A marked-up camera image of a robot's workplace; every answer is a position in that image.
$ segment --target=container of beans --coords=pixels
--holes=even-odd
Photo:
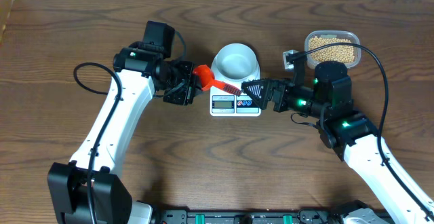
[[[314,31],[304,41],[304,50],[309,51],[329,43],[347,42],[360,44],[359,38],[348,31]],[[314,69],[323,61],[343,62],[348,69],[355,67],[361,58],[361,50],[346,45],[324,48],[307,56],[307,66]]]

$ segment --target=wooden table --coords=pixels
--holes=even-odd
[[[53,162],[68,162],[104,101],[74,82],[73,68],[88,61],[111,66],[114,54],[142,38],[147,20],[180,31],[188,60],[197,64],[211,64],[228,43],[246,43],[263,77],[289,77],[281,53],[302,50],[311,31],[355,33],[389,77],[384,137],[434,196],[433,12],[434,0],[16,0],[0,48],[0,220],[55,221],[47,172]],[[180,50],[176,44],[174,55]],[[349,71],[353,96],[378,123],[382,78],[375,62],[362,56]],[[97,69],[80,76],[95,89],[109,85]],[[359,199],[382,208],[314,129],[290,121],[290,112],[217,118],[208,103],[203,95],[188,107],[161,100],[148,105],[122,178],[134,199],[270,210]]]

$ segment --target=green light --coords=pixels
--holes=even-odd
[[[303,105],[306,105],[306,104],[307,104],[307,102],[305,100],[303,100],[303,99],[299,99],[298,100],[298,105],[303,106]]]

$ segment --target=digital scale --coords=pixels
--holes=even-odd
[[[243,81],[260,79],[259,64],[255,53],[246,45],[229,44],[222,48],[211,65],[215,79],[241,89]],[[211,87],[210,113],[212,116],[260,115],[261,110],[245,95],[236,96]]]

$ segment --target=red scoop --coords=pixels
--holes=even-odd
[[[202,84],[202,91],[208,91],[212,86],[234,95],[241,95],[241,90],[223,81],[216,81],[214,73],[206,65],[199,65],[193,70],[193,74],[199,76]]]

